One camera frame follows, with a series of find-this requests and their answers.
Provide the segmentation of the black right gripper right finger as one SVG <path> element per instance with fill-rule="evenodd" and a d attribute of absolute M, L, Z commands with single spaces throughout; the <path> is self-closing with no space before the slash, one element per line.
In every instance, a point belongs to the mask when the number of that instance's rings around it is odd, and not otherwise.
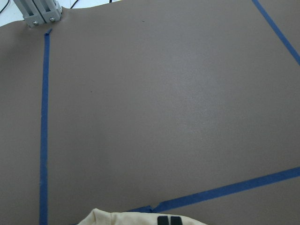
<path fill-rule="evenodd" d="M 182 219 L 179 216 L 170 217 L 170 225 L 182 225 Z"/>

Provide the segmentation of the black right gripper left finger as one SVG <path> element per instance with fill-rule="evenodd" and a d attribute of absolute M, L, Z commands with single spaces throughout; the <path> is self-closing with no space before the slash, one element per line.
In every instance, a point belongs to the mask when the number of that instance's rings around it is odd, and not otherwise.
<path fill-rule="evenodd" d="M 157 225 L 169 225 L 168 216 L 157 217 Z"/>

